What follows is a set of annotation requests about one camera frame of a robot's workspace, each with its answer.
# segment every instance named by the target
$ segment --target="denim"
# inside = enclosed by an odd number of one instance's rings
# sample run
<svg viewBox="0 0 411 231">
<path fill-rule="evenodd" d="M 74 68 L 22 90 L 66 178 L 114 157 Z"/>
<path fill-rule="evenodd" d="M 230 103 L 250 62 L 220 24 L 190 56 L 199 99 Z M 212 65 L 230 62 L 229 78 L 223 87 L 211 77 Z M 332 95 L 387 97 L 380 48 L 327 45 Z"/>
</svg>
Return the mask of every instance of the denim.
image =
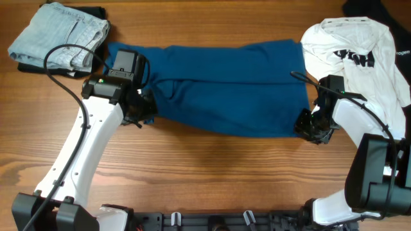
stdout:
<svg viewBox="0 0 411 231">
<path fill-rule="evenodd" d="M 44 4 L 30 25 L 14 40 L 8 54 L 14 60 L 43 66 L 47 52 L 61 44 L 77 44 L 95 50 L 107 36 L 110 24 L 60 3 Z M 92 55 L 77 47 L 63 47 L 48 58 L 48 68 L 90 71 Z"/>
<path fill-rule="evenodd" d="M 292 40 L 165 49 L 111 42 L 109 67 L 119 49 L 149 59 L 143 92 L 153 92 L 160 117 L 227 135 L 296 137 L 294 124 L 310 108 L 306 84 L 290 76 L 305 73 L 302 46 Z"/>
</svg>

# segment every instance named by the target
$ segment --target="table surface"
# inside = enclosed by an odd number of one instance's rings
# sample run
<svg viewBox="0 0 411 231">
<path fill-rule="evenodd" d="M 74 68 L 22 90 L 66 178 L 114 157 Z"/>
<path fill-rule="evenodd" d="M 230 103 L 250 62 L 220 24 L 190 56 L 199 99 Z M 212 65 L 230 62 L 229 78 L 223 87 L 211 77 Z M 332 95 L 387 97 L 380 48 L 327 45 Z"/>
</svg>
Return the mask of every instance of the table surface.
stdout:
<svg viewBox="0 0 411 231">
<path fill-rule="evenodd" d="M 15 230 L 18 192 L 32 193 L 54 163 L 78 111 L 46 76 L 17 71 L 6 49 L 39 7 L 0 4 L 0 230 Z M 342 17 L 344 1 L 181 1 L 74 3 L 106 8 L 109 40 L 141 46 L 239 47 L 298 41 L 324 18 Z M 411 30 L 411 1 L 385 1 Z M 58 79 L 80 95 L 82 80 Z M 316 98 L 308 87 L 309 98 Z M 205 132 L 166 119 L 122 126 L 105 149 L 88 209 L 103 203 L 137 212 L 241 212 L 298 209 L 344 188 L 356 147 L 345 131 L 327 145 L 302 139 L 246 139 Z M 409 230 L 411 219 L 367 221 L 362 230 Z"/>
</svg>

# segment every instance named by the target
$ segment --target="white shirt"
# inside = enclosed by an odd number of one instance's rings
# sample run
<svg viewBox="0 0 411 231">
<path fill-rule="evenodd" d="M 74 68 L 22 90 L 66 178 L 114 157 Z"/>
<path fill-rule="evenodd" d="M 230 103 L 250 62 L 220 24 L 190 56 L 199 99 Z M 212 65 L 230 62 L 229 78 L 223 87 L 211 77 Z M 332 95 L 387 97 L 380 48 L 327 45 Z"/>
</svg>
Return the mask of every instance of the white shirt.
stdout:
<svg viewBox="0 0 411 231">
<path fill-rule="evenodd" d="M 343 76 L 345 91 L 362 94 L 365 106 L 404 137 L 401 107 L 411 104 L 410 87 L 395 65 L 394 39 L 386 25 L 368 17 L 324 19 L 305 32 L 301 43 L 314 78 Z"/>
</svg>

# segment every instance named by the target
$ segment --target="wooden table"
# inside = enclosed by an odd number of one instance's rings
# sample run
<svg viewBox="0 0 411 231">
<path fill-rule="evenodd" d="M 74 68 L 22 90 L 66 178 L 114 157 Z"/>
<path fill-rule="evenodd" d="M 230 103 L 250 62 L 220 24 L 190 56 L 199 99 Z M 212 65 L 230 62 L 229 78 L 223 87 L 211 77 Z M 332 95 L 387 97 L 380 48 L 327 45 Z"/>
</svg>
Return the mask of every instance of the wooden table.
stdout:
<svg viewBox="0 0 411 231">
<path fill-rule="evenodd" d="M 300 40 L 310 26 L 341 17 L 343 0 L 99 3 L 112 23 L 110 40 L 142 46 L 238 47 Z M 95 6 L 97 3 L 71 5 Z M 411 30 L 411 2 L 386 1 Z M 39 4 L 0 5 L 0 230 L 15 230 L 18 192 L 32 193 L 54 163 L 78 111 L 46 76 L 17 71 L 6 49 Z M 83 80 L 58 78 L 80 94 Z M 316 98 L 308 87 L 310 100 Z M 102 203 L 138 212 L 239 212 L 298 209 L 344 188 L 356 147 L 345 131 L 330 144 L 302 139 L 246 139 L 204 132 L 166 119 L 122 126 L 94 176 L 89 209 Z M 367 221 L 362 230 L 410 230 L 410 218 Z"/>
</svg>

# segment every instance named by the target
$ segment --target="black fabric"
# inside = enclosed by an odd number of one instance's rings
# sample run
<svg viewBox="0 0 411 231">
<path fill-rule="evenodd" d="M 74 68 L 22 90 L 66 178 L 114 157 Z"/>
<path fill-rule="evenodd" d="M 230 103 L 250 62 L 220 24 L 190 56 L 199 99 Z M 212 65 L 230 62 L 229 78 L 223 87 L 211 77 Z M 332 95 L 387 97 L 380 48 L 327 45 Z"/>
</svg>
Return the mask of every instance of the black fabric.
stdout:
<svg viewBox="0 0 411 231">
<path fill-rule="evenodd" d="M 106 12 L 105 9 L 100 7 L 100 6 L 92 6 L 92 7 L 88 7 L 88 6 L 80 6 L 80 7 L 70 7 L 76 10 L 79 10 L 81 12 L 84 13 L 88 13 L 90 15 L 93 15 L 99 19 L 106 19 Z M 103 42 L 96 48 L 96 50 L 94 51 L 96 53 L 96 55 L 98 55 L 99 57 L 104 57 L 104 46 L 102 45 Z M 97 69 L 100 67 L 101 63 L 95 58 L 92 58 L 92 67 L 91 67 L 91 72 L 94 73 L 97 71 Z M 30 65 L 30 64 L 23 64 L 23 63 L 19 63 L 19 65 L 17 66 L 17 70 L 24 72 L 24 73 L 37 73 L 37 74 L 44 74 L 46 73 L 44 71 L 44 68 L 42 67 L 37 67 L 34 65 Z M 83 71 L 75 71 L 74 76 L 71 76 L 68 73 L 73 72 L 72 70 L 69 69 L 63 69 L 63 68 L 58 68 L 58 69 L 50 69 L 50 73 L 55 75 L 55 74 L 59 74 L 62 76 L 66 76 L 66 77 L 70 77 L 70 78 L 81 78 L 84 76 L 88 76 L 90 75 L 90 73 L 88 72 L 83 72 Z"/>
<path fill-rule="evenodd" d="M 396 45 L 397 68 L 411 85 L 411 33 L 391 17 L 380 0 L 347 0 L 342 10 L 345 16 L 366 16 L 390 28 Z M 411 141 L 411 105 L 403 108 L 403 111 L 407 119 L 405 137 Z"/>
</svg>

